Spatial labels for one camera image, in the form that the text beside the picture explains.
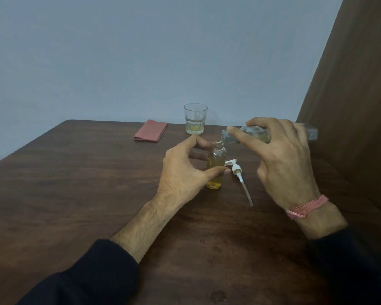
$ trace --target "small glass bottle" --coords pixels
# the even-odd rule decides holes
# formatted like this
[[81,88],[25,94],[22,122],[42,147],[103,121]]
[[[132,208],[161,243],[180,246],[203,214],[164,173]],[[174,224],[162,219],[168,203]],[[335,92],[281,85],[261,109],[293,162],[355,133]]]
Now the small glass bottle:
[[[208,154],[208,164],[206,169],[210,169],[217,166],[224,166],[226,162],[227,151],[223,147],[223,142],[216,141],[212,152]],[[212,179],[206,186],[210,189],[218,189],[221,186],[223,176],[218,176]]]
[[[308,140],[317,140],[317,128],[310,124],[300,124],[306,128],[306,134],[308,135]],[[268,130],[259,126],[243,126],[240,128],[244,133],[257,138],[265,143],[270,143],[271,135]],[[236,137],[230,134],[227,130],[222,130],[221,141],[223,143],[240,143]]]

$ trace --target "pink napkin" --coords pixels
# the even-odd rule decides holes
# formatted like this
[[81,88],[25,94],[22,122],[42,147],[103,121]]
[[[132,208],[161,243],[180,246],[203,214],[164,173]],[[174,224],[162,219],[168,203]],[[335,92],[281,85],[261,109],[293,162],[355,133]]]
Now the pink napkin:
[[140,130],[135,134],[134,140],[147,140],[158,142],[165,128],[167,128],[168,123],[155,122],[153,120],[148,120]]

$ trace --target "dark wooden tabletop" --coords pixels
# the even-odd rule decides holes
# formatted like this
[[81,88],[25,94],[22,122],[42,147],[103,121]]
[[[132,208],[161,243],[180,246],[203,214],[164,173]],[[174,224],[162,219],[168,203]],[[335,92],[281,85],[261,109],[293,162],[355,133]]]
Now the dark wooden tabletop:
[[[153,197],[166,150],[188,134],[169,124],[158,143],[133,141],[141,126],[69,120],[0,161],[0,304],[71,266]],[[202,136],[217,140],[223,128],[206,126]],[[204,188],[142,260],[131,304],[330,304],[304,235],[257,179],[259,158],[226,148],[254,207],[233,175],[219,190]],[[322,193],[381,253],[381,212],[322,158],[313,155],[313,166]]]

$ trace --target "right hand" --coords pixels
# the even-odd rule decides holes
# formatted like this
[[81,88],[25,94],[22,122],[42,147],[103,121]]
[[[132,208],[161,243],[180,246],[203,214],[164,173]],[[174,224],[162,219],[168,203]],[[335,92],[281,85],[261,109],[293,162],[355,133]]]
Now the right hand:
[[255,117],[247,126],[266,128],[271,142],[266,144],[229,126],[228,132],[261,157],[257,175],[272,199],[291,210],[320,196],[310,163],[306,130],[290,120]]

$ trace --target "black sleeve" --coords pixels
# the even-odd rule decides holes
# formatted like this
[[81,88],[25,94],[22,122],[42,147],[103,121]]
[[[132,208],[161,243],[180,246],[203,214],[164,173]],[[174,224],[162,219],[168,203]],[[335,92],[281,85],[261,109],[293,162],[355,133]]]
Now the black sleeve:
[[126,304],[137,287],[138,264],[109,240],[97,240],[69,269],[38,283],[17,305]]
[[381,304],[381,259],[350,229],[310,241],[309,249],[339,304]]

